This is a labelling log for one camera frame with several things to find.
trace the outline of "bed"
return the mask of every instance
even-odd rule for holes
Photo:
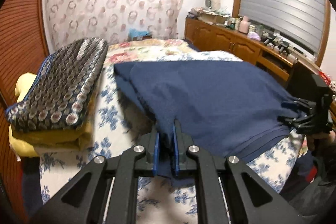
[[[226,60],[239,58],[223,51],[197,52],[178,39],[148,39],[109,47],[95,108],[94,134],[90,148],[81,152],[39,151],[41,197],[46,203],[64,184],[97,155],[120,155],[148,133],[150,121],[116,88],[113,64],[125,61]],[[293,130],[287,138],[249,162],[276,192],[283,188],[298,157],[303,137]],[[140,177],[137,223],[197,223],[195,187],[173,188],[162,177]]]

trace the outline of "person's hand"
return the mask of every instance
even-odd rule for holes
[[[307,146],[310,151],[315,150],[314,140],[322,140],[323,145],[330,145],[336,142],[336,134],[335,131],[330,131],[330,133],[317,133],[312,135],[307,135]]]

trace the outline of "metal bolt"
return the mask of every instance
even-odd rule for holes
[[[97,164],[102,164],[104,162],[104,157],[103,156],[97,156],[95,157],[94,159],[94,162],[97,163]]]
[[[145,148],[144,148],[142,145],[136,145],[136,146],[134,146],[133,150],[134,150],[135,152],[140,153],[140,152],[144,151]]]
[[[236,156],[230,156],[229,157],[229,162],[232,164],[236,164],[239,161],[238,157]]]
[[[191,153],[196,153],[200,150],[200,148],[197,145],[191,145],[191,146],[189,146],[188,149]]]

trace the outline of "purple item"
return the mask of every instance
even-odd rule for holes
[[[260,36],[256,32],[249,32],[248,38],[260,41]]]

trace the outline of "clutter on dresser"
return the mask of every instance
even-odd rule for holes
[[[331,81],[329,87],[334,93],[336,93],[336,81]]]
[[[230,14],[226,9],[211,10],[210,8],[192,8],[192,13],[197,14],[199,20],[212,25],[212,24],[224,24]]]
[[[188,12],[187,18],[197,19],[197,14],[195,15],[193,12]]]
[[[253,39],[253,40],[257,40],[257,41],[260,41],[260,36],[254,32],[254,31],[251,31],[247,34],[247,37],[250,38],[250,39]]]
[[[290,55],[290,49],[289,49],[289,43],[285,42],[285,41],[281,41],[278,44],[278,48],[279,48],[279,53],[286,53],[287,55]]]
[[[254,25],[249,26],[249,32],[255,32],[255,26]]]
[[[238,31],[239,30],[239,25],[240,25],[240,22],[243,18],[242,17],[239,17],[239,18],[236,18],[236,24],[235,24],[235,30]]]
[[[261,41],[264,43],[265,46],[276,47],[277,44],[274,41],[276,39],[275,36],[269,35],[268,33],[265,32],[261,37],[262,37]]]
[[[259,25],[256,27],[256,33],[261,37],[264,33],[264,26],[263,25]]]
[[[227,21],[227,28],[234,30],[236,27],[236,19],[233,17],[230,17]]]
[[[249,22],[249,18],[247,16],[243,17],[243,20],[239,24],[239,31],[245,34],[248,34],[249,32],[249,26],[251,23]]]

